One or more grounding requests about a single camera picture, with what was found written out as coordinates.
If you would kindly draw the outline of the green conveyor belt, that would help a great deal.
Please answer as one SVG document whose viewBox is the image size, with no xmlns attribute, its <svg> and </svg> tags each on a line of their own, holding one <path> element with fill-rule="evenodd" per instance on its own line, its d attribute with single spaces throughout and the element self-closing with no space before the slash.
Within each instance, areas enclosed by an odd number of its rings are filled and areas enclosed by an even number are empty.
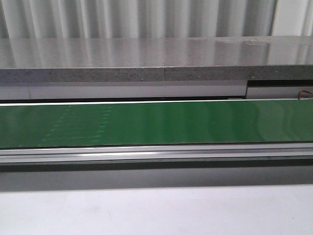
<svg viewBox="0 0 313 235">
<path fill-rule="evenodd" d="M 2 105 L 6 148 L 310 142 L 311 100 Z"/>
</svg>

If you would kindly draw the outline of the aluminium conveyor frame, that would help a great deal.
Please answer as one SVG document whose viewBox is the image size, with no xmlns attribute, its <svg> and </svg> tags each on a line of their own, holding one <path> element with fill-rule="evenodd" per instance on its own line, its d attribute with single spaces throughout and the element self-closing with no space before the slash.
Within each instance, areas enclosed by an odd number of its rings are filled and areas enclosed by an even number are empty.
<svg viewBox="0 0 313 235">
<path fill-rule="evenodd" d="M 307 166 L 311 142 L 4 149 L 2 172 Z"/>
</svg>

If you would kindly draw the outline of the grey speckled stone counter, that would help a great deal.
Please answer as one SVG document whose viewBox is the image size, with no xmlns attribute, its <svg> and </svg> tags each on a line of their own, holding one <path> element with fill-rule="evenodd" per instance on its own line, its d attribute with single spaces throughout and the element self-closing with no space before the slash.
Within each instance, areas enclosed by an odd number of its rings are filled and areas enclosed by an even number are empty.
<svg viewBox="0 0 313 235">
<path fill-rule="evenodd" d="M 1 39 L 3 83 L 311 80 L 311 36 Z"/>
</svg>

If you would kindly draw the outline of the white pleated curtain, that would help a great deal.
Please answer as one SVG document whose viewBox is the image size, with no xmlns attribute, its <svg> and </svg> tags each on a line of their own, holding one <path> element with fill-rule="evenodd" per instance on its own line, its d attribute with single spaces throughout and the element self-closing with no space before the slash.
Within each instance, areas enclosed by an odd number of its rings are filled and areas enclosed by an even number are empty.
<svg viewBox="0 0 313 235">
<path fill-rule="evenodd" d="M 3 0 L 2 38 L 311 36 L 310 0 Z"/>
</svg>

